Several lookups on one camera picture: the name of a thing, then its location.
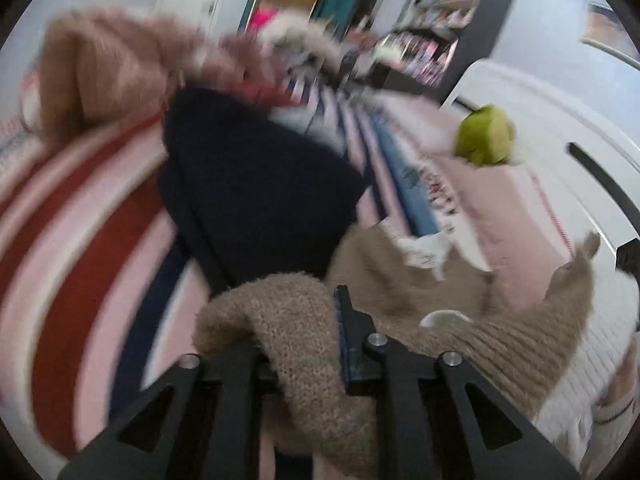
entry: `pink object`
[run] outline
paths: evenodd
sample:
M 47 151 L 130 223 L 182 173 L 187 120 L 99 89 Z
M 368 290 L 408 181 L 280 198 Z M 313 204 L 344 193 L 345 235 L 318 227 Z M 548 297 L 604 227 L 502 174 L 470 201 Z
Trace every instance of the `pink object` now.
M 38 344 L 52 290 L 73 269 L 76 255 L 104 218 L 161 164 L 165 157 L 161 136 L 160 128 L 150 128 L 101 165 L 40 233 L 6 290 L 0 310 L 0 382 L 3 396 L 11 399 L 10 407 L 24 420 L 33 417 L 31 351 Z M 31 351 L 25 351 L 25 344 Z
M 529 171 L 523 166 L 477 169 L 444 156 L 435 160 L 474 224 L 507 305 L 523 310 L 541 303 L 554 271 L 570 255 Z
M 560 237 L 562 238 L 562 241 L 564 242 L 565 247 L 567 248 L 567 250 L 569 251 L 569 254 L 571 254 L 571 257 L 573 258 L 575 256 L 574 248 L 571 245 L 571 241 L 569 240 L 569 237 L 567 236 L 566 231 L 564 230 L 564 228 L 562 227 L 562 224 L 558 220 L 558 216 L 556 215 L 556 212 L 551 207 L 549 198 L 546 196 L 545 190 L 542 189 L 542 184 L 540 184 L 540 179 L 533 172 L 531 172 L 530 176 L 531 176 L 531 181 L 533 182 L 533 185 L 536 187 L 536 191 L 540 196 L 540 200 L 542 200 L 542 203 L 546 208 L 546 212 L 549 214 L 549 218 L 551 218 L 556 230 L 558 231 L 558 234 L 560 235 Z
M 454 155 L 458 128 L 464 115 L 440 108 L 425 97 L 400 92 L 381 92 L 377 101 L 418 153 Z
M 254 12 L 254 15 L 251 17 L 251 21 L 249 22 L 249 26 L 247 27 L 251 32 L 257 32 L 261 28 L 263 28 L 267 23 L 269 23 L 278 13 L 278 9 L 273 8 L 258 8 Z

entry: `clothing pile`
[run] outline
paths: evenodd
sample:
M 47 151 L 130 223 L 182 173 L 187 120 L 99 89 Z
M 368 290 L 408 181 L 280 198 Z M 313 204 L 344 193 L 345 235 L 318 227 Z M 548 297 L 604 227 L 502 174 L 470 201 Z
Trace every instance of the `clothing pile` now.
M 638 320 L 634 280 L 592 262 L 599 237 L 574 246 L 526 166 L 470 167 L 452 156 L 454 135 L 416 142 L 412 130 L 434 124 L 413 98 L 354 104 L 286 75 L 253 36 L 210 44 L 183 27 L 102 9 L 55 20 L 40 59 L 43 137 L 170 103 L 159 187 L 212 295 L 194 346 L 255 337 L 286 404 L 266 410 L 276 446 L 376 476 L 373 401 L 341 380 L 332 292 L 346 285 L 379 332 L 420 354 L 461 353 L 596 476 L 606 423 L 633 417 L 634 391 L 596 404 Z M 591 438 L 575 437 L 585 416 Z

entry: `metal screw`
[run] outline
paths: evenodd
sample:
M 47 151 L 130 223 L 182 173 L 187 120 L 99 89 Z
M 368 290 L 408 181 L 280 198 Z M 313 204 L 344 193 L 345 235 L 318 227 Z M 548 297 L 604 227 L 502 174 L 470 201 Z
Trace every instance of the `metal screw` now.
M 387 339 L 386 335 L 384 334 L 374 332 L 373 334 L 369 334 L 369 337 L 367 337 L 367 341 L 369 341 L 369 344 L 372 346 L 384 346 L 389 341 L 389 339 Z
M 442 354 L 442 362 L 447 366 L 455 368 L 462 364 L 462 356 L 458 352 L 446 352 Z
M 200 366 L 200 358 L 195 354 L 185 354 L 180 358 L 178 364 L 180 365 L 180 368 L 193 370 Z

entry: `beige fuzzy fabric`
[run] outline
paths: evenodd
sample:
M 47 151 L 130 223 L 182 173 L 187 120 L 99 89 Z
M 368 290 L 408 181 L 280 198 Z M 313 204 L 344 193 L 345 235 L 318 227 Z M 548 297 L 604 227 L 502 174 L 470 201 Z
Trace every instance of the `beige fuzzy fabric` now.
M 204 36 L 170 16 L 72 10 L 47 28 L 39 65 L 42 133 L 60 143 L 171 91 L 170 75 Z
M 243 82 L 277 86 L 286 70 L 251 36 L 229 36 L 216 45 L 173 16 L 95 7 L 53 19 L 38 72 L 38 134 L 59 144 L 143 106 L 164 104 L 183 76 L 242 95 L 237 86 Z
M 206 355 L 254 336 L 278 374 L 295 427 L 340 471 L 360 479 L 376 477 L 375 405 L 344 392 L 330 293 L 335 285 L 348 285 L 354 306 L 372 314 L 377 330 L 411 350 L 460 352 L 530 419 L 566 370 L 591 311 L 591 254 L 583 248 L 554 277 L 545 301 L 526 312 L 492 312 L 487 275 L 465 269 L 470 266 L 455 253 L 445 282 L 424 270 L 421 283 L 418 269 L 404 268 L 399 254 L 384 256 L 392 250 L 380 227 L 352 230 L 337 250 L 328 288 L 300 274 L 243 285 L 200 311 L 193 337 Z M 461 302 L 477 322 L 453 319 L 435 329 L 414 324 L 431 310 L 463 308 Z

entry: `green plush toy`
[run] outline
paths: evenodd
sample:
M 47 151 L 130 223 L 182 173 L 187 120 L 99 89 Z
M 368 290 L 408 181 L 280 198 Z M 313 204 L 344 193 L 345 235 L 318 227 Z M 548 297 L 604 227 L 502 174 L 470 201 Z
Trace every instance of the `green plush toy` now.
M 475 166 L 497 164 L 511 153 L 513 136 L 513 123 L 505 111 L 483 106 L 460 124 L 456 155 Z

